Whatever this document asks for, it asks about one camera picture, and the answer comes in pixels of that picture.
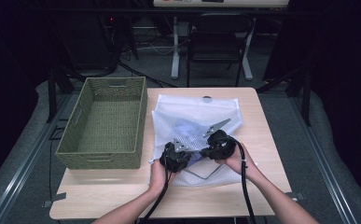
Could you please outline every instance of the green woven basket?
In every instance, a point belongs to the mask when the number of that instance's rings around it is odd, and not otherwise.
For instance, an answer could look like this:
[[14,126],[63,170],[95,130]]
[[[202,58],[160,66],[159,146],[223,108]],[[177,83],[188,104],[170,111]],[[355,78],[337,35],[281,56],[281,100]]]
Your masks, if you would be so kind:
[[144,77],[87,78],[56,155],[69,169],[138,169],[147,107]]

